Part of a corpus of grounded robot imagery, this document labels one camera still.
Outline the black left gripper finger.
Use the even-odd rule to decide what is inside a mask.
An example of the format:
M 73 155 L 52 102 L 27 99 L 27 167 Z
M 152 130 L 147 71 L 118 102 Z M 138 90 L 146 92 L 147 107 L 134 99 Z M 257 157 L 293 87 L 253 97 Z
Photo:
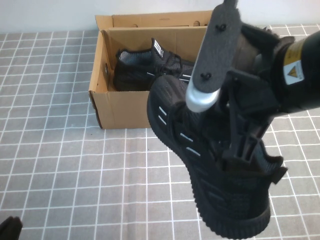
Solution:
M 0 224 L 0 240 L 9 240 L 11 238 L 11 231 L 9 226 L 12 222 L 12 219 L 6 219 Z
M 9 225 L 9 239 L 18 240 L 23 228 L 23 223 L 19 217 L 14 217 Z

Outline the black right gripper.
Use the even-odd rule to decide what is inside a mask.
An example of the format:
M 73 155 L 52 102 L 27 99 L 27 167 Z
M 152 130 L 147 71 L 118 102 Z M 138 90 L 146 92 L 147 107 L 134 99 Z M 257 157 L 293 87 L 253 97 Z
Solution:
M 296 39 L 243 24 L 227 85 L 230 137 L 221 140 L 223 171 L 261 171 L 262 136 L 276 116 L 296 110 L 296 84 L 288 75 Z

